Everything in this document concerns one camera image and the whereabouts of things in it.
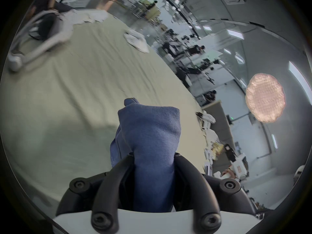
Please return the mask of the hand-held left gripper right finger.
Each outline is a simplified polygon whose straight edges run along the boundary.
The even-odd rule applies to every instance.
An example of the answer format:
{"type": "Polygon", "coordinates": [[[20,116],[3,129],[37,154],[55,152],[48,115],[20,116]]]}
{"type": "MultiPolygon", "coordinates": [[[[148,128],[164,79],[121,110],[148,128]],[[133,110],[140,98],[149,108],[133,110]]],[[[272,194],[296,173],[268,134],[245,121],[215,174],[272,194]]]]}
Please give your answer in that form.
{"type": "Polygon", "coordinates": [[[256,215],[255,208],[240,183],[201,174],[185,157],[174,154],[177,211],[193,210],[193,231],[214,234],[221,230],[221,211],[256,215]]]}

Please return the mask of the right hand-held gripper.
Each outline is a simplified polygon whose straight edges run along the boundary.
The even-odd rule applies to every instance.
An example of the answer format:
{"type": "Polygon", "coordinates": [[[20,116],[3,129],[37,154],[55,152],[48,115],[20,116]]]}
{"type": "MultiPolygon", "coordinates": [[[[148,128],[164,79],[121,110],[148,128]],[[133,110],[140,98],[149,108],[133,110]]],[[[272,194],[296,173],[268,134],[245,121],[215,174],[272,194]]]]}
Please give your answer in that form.
{"type": "Polygon", "coordinates": [[[236,178],[245,180],[248,175],[248,163],[245,153],[241,153],[238,156],[232,155],[230,157],[230,163],[230,169],[234,172],[236,178]]]}

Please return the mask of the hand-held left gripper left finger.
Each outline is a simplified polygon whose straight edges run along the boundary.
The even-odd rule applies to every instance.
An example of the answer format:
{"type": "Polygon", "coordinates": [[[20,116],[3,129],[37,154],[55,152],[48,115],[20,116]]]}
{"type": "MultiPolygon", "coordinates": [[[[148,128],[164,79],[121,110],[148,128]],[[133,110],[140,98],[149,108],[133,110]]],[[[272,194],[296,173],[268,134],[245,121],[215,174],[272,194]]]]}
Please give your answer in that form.
{"type": "Polygon", "coordinates": [[[134,169],[130,153],[109,172],[89,178],[78,177],[69,183],[56,213],[56,233],[115,234],[119,230],[118,208],[131,207],[124,186],[134,169]]]}

